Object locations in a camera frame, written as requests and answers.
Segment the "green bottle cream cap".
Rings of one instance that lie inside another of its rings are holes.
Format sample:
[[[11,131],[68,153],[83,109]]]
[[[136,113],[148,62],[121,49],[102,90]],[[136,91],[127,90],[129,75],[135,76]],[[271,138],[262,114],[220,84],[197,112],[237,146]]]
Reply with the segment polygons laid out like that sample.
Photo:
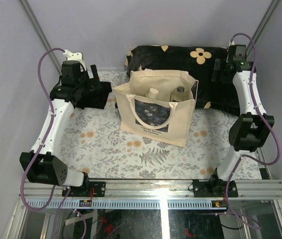
[[[149,99],[156,100],[158,97],[159,91],[155,88],[150,88],[149,91],[145,94],[145,97]]]

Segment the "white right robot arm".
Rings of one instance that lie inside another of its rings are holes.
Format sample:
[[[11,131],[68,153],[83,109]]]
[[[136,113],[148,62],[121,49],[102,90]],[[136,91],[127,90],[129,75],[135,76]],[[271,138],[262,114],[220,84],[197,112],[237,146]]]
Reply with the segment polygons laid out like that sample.
[[[262,147],[274,125],[274,117],[261,104],[256,76],[254,63],[247,60],[245,45],[229,46],[227,58],[215,61],[212,80],[235,86],[240,116],[229,131],[229,151],[210,177],[208,188],[213,196],[237,197],[234,175],[242,156]]]

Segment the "beige canvas tote bag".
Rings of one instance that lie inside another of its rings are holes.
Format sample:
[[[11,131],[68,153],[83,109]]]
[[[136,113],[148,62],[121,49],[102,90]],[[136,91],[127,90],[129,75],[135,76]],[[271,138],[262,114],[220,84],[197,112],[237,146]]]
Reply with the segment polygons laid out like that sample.
[[[198,83],[187,71],[132,71],[128,83],[113,88],[121,116],[120,128],[184,147],[196,105]],[[179,86],[189,91],[190,99],[171,102],[171,92]],[[156,100],[145,97],[150,88],[159,91]]]

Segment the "clear beige bottle black cap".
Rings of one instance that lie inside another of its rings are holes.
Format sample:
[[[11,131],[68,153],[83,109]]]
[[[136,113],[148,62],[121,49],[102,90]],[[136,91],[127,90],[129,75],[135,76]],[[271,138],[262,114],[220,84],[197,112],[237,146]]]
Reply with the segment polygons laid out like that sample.
[[[184,87],[175,88],[170,95],[171,102],[183,102],[190,99],[190,93]]]

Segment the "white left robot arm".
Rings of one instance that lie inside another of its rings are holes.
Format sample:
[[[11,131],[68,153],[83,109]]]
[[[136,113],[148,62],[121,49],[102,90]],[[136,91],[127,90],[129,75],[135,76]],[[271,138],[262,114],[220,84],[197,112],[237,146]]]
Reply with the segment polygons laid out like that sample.
[[[32,183],[72,186],[79,196],[90,193],[91,185],[85,175],[70,170],[57,153],[68,120],[75,108],[84,109],[84,97],[101,89],[96,65],[91,65],[92,76],[78,60],[62,63],[59,82],[48,96],[49,110],[36,143],[30,152],[23,152],[19,161],[24,169],[23,179]]]

